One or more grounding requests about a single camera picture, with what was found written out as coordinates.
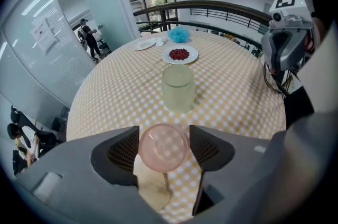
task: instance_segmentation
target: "white plate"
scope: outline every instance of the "white plate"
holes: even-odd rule
[[[170,53],[170,51],[172,51],[174,49],[185,49],[187,52],[189,52],[189,57],[186,58],[185,60],[173,60],[172,58],[170,58],[169,53]],[[191,62],[197,60],[198,57],[199,57],[199,52],[197,51],[197,49],[195,49],[195,48],[193,48],[192,46],[189,46],[189,45],[171,46],[170,48],[165,49],[162,53],[162,59],[165,62],[171,63],[171,64],[191,63]]]
[[[147,40],[139,41],[132,46],[132,49],[136,51],[148,49],[151,46],[153,46],[155,43],[156,43],[155,39],[147,39]]]

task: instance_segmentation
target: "glass wall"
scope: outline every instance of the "glass wall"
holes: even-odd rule
[[[136,0],[132,1],[132,8],[133,12],[137,12],[146,8],[150,8],[153,6],[157,5],[162,5],[166,3],[173,3],[176,2],[176,0]],[[177,18],[177,10],[176,9],[171,9],[171,10],[166,10],[166,18]],[[152,13],[147,13],[143,15],[139,15],[135,17],[136,22],[147,22],[147,21],[161,21],[161,14],[160,12],[152,12]],[[138,27],[143,27],[146,24],[138,24]]]
[[[47,26],[48,38],[37,41],[36,28]],[[24,68],[52,95],[71,106],[94,64],[67,29],[54,0],[21,0],[3,24],[3,33]]]
[[[0,80],[0,95],[47,127],[51,127],[54,118],[59,117],[62,108],[65,107],[33,79],[8,44],[0,59]],[[0,114],[10,113],[11,109],[8,106],[6,109],[0,107]]]

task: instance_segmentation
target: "blue pom-pom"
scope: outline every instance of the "blue pom-pom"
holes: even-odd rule
[[[174,43],[186,43],[189,40],[190,33],[188,30],[185,30],[182,27],[176,27],[170,31],[168,31],[168,37]]]

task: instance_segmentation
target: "black chair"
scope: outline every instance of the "black chair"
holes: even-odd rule
[[[31,130],[35,131],[36,135],[39,138],[39,155],[37,157],[42,156],[46,152],[53,149],[55,146],[61,143],[61,141],[57,140],[57,137],[52,132],[39,130],[21,111],[11,107],[11,120],[15,123],[19,129],[22,131],[22,127],[27,126]]]

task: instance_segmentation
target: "round table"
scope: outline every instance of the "round table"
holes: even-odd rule
[[[187,43],[199,51],[189,64],[195,78],[195,106],[187,114],[167,110],[161,93],[164,46],[134,51],[131,46],[150,34],[127,43],[102,60],[87,76],[72,103],[67,140],[139,125],[140,136],[157,123],[202,125],[239,135],[270,139],[286,127],[281,96],[263,78],[262,63],[236,43],[214,34],[190,31]],[[170,222],[192,217],[201,170],[190,152],[187,160],[168,173],[173,192],[160,214]]]

